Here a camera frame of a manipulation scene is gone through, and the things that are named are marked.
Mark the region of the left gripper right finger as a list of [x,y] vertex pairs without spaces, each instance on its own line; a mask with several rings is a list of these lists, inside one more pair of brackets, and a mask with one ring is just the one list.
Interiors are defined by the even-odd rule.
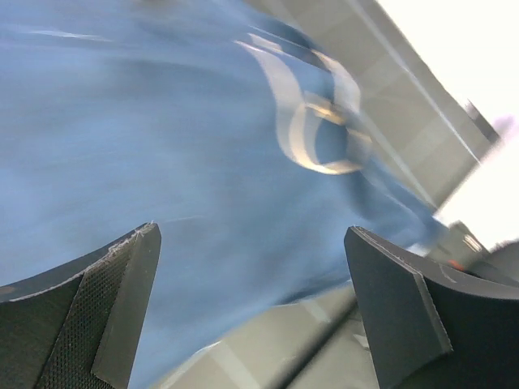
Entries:
[[517,387],[510,260],[463,272],[357,227],[344,243],[380,387]]

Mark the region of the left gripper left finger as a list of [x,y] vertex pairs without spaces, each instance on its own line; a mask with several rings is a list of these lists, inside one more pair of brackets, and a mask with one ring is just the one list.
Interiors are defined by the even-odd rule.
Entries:
[[3,388],[126,388],[161,232],[137,229],[69,263],[1,287]]

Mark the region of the dark blue embroidered pillowcase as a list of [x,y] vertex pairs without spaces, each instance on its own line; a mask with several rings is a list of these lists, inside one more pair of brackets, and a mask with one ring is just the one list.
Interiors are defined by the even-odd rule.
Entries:
[[444,227],[378,160],[350,73],[241,1],[1,4],[1,281],[153,221],[130,385],[274,306],[350,280],[359,226],[403,248]]

